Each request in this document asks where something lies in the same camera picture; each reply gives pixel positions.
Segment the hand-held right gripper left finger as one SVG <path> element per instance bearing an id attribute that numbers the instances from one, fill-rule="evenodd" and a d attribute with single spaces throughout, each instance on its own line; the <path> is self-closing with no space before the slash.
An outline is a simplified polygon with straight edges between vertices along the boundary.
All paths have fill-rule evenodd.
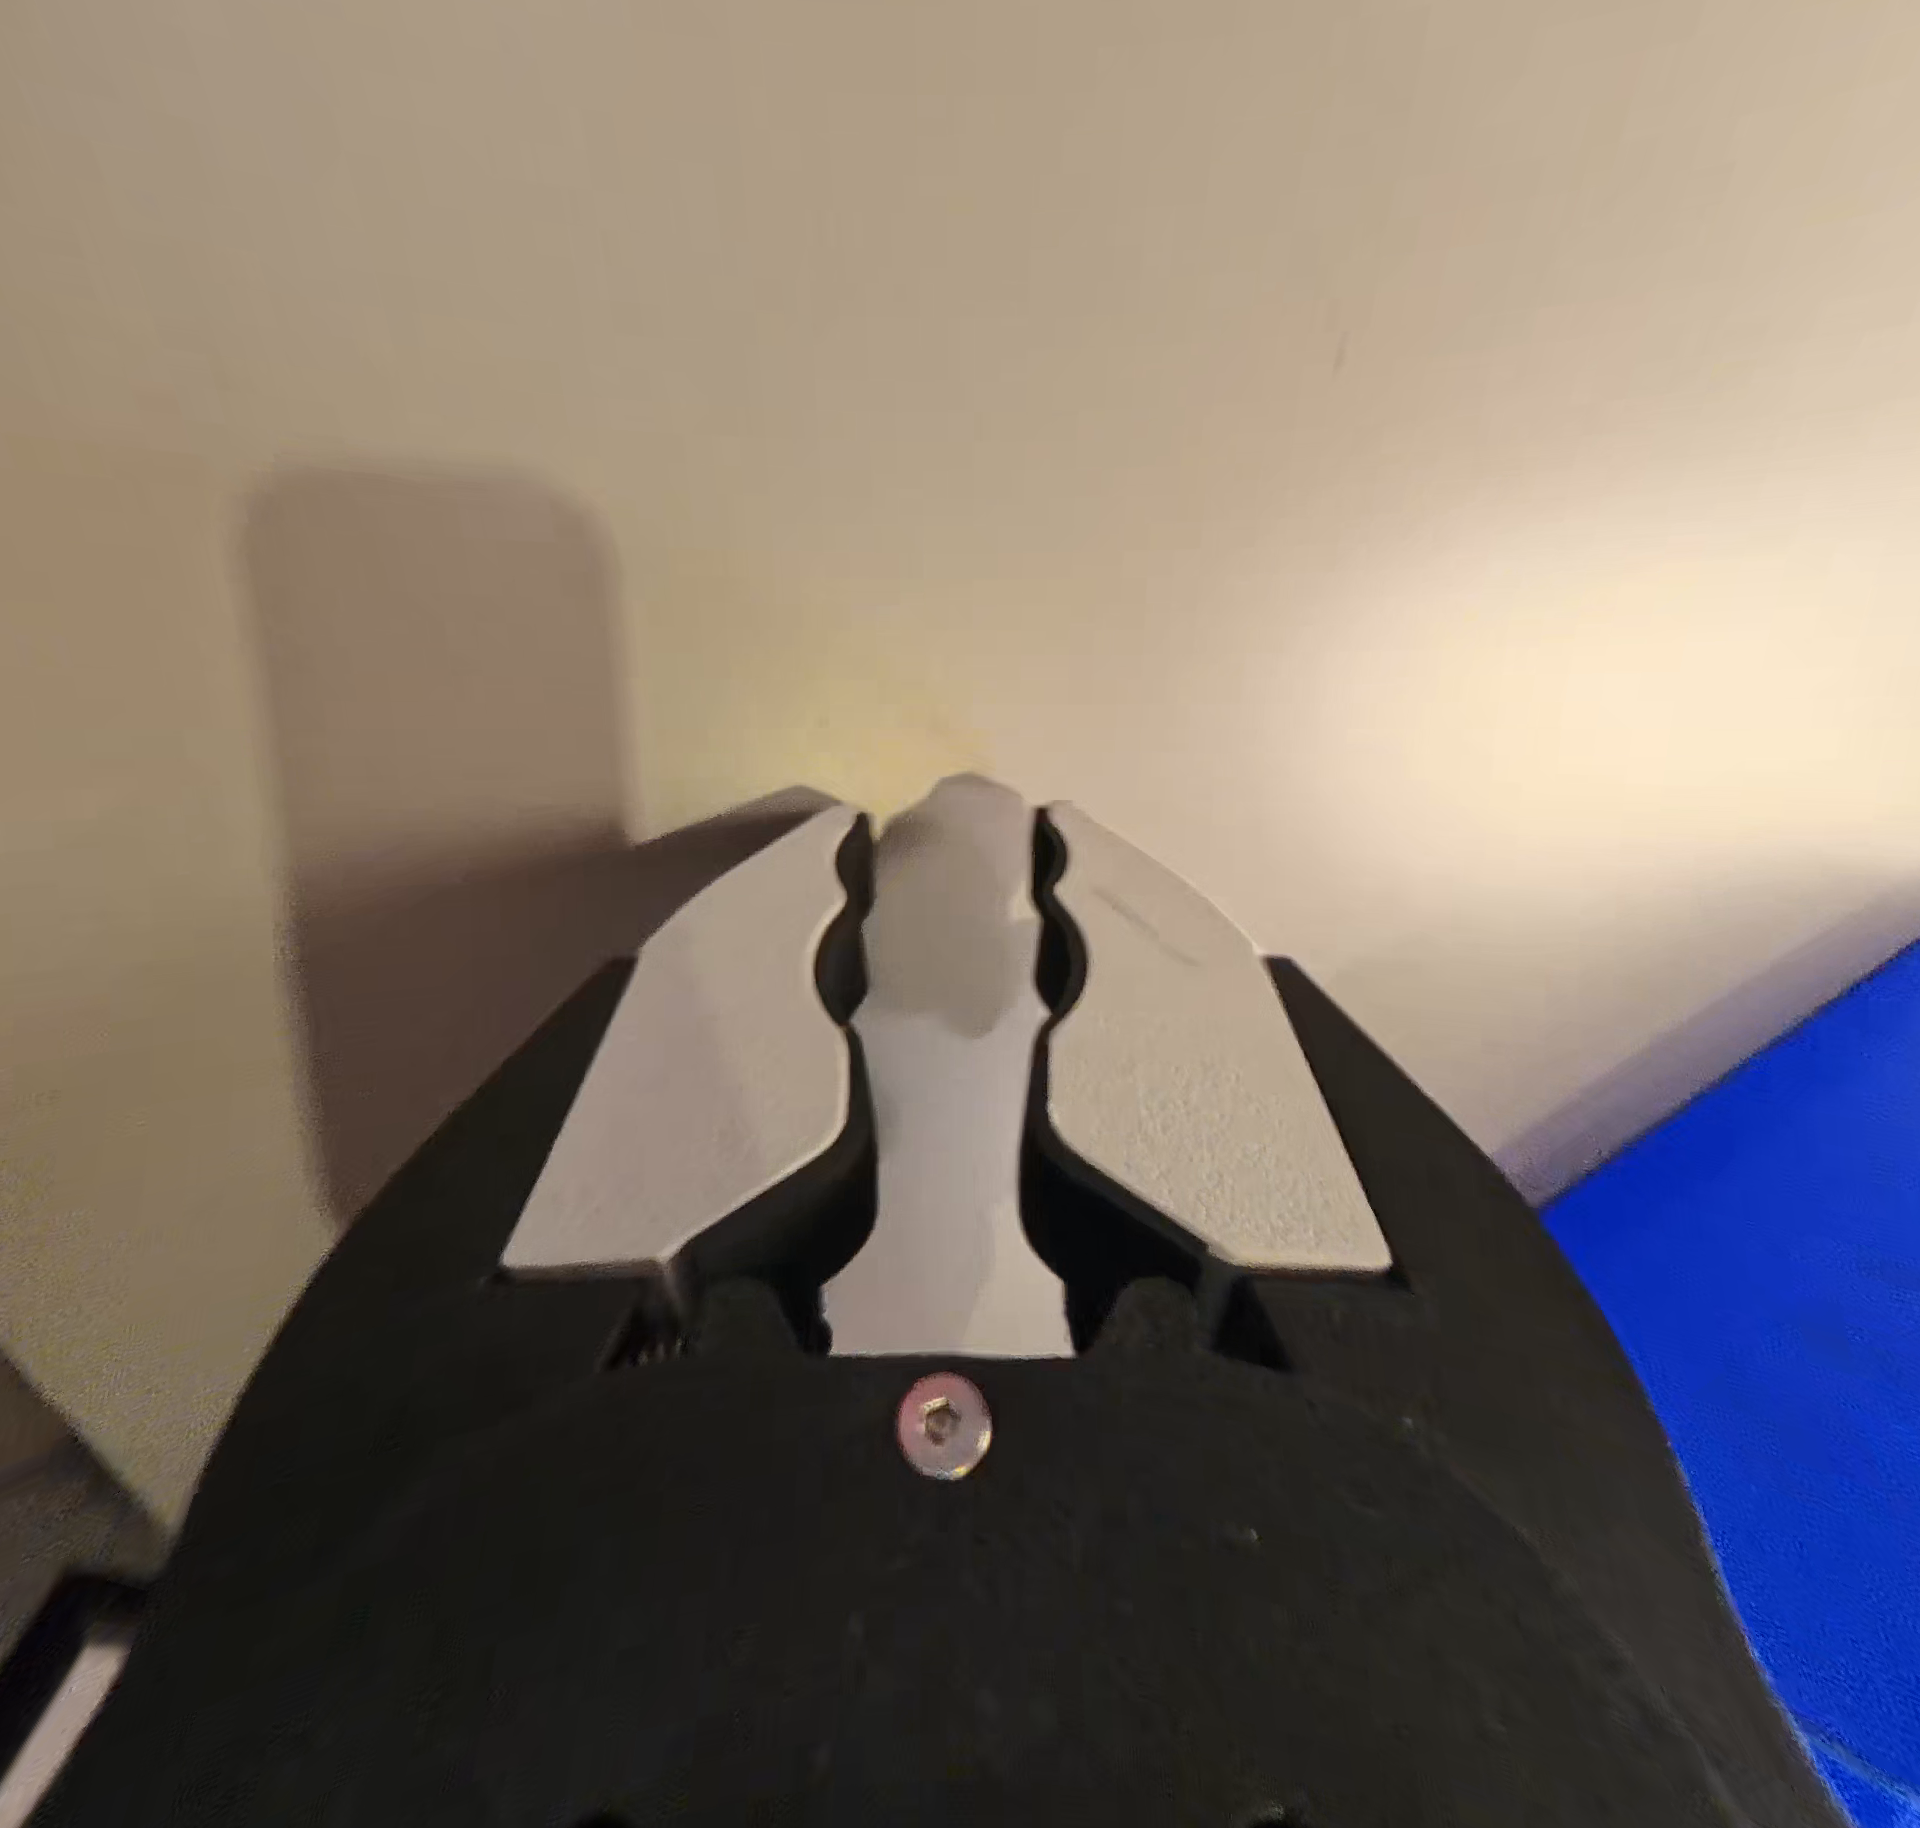
<path id="1" fill-rule="evenodd" d="M 872 1227 L 872 826 L 830 804 L 636 951 L 503 1248 L 507 1273 L 781 1273 Z"/>

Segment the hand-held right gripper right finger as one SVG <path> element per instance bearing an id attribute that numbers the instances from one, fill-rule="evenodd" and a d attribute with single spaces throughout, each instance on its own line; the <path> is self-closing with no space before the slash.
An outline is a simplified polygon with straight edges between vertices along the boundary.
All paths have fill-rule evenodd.
<path id="1" fill-rule="evenodd" d="M 1385 1275 L 1390 1245 L 1252 937 L 1081 808 L 1044 819 L 1081 955 L 1047 1040 L 1066 1160 L 1215 1265 Z"/>

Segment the blue plastic storage bin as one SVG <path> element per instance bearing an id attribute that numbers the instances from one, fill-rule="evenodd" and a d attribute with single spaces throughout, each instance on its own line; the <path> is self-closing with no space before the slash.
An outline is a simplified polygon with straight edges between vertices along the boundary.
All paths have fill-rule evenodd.
<path id="1" fill-rule="evenodd" d="M 1545 1221 L 1649 1389 L 1763 1675 L 1855 1824 L 1918 1823 L 1918 947 Z"/>

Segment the grey flat object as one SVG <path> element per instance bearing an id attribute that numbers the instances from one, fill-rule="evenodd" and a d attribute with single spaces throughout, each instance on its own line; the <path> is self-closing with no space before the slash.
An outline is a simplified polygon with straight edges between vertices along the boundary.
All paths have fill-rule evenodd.
<path id="1" fill-rule="evenodd" d="M 169 1541 L 3 1364 L 3 1823 L 28 1824 L 118 1680 Z"/>

